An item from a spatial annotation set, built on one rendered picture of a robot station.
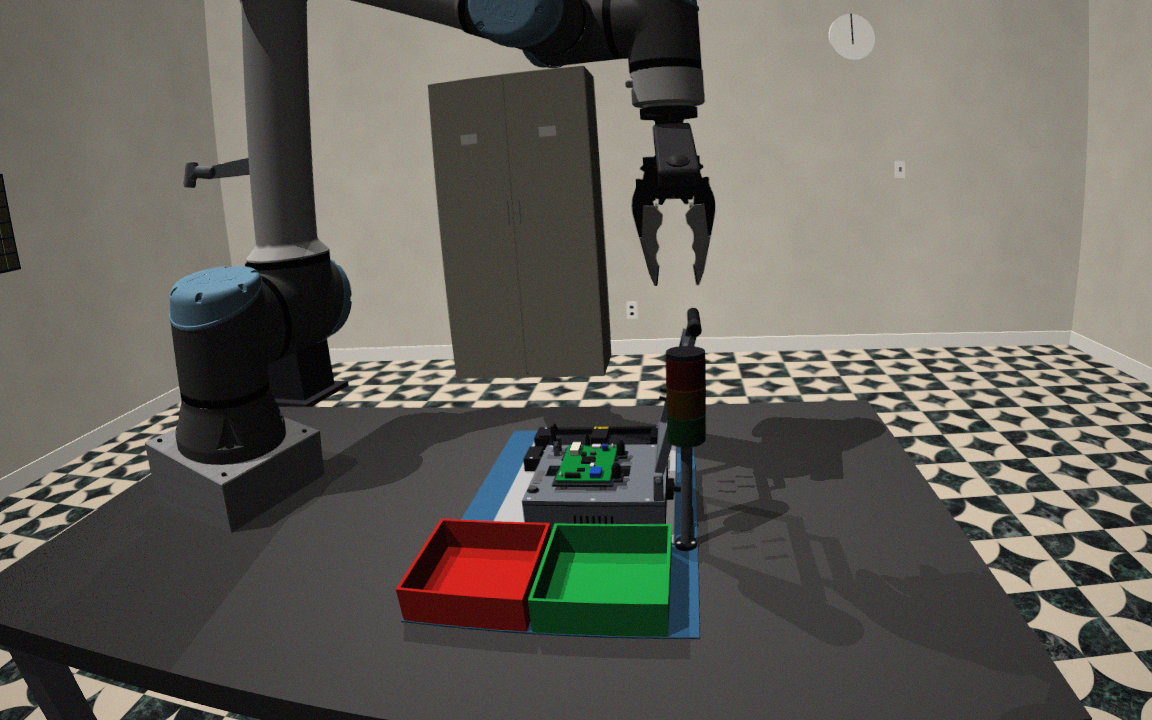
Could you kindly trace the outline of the green circuit board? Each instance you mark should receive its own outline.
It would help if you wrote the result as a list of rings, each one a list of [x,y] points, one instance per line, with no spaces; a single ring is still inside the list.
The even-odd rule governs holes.
[[[611,482],[611,468],[616,456],[616,446],[568,446],[556,480]],[[563,473],[563,477],[559,473]]]

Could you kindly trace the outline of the green open-top bin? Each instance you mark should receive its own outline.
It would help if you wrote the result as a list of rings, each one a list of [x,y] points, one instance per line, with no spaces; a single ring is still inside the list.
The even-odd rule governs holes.
[[[672,524],[554,524],[532,632],[668,637],[670,547]]]

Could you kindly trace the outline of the red bin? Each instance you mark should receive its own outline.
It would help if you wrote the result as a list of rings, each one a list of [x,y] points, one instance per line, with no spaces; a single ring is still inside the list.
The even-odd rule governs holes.
[[[550,523],[440,520],[397,585],[404,616],[526,632],[529,594],[548,541]]]

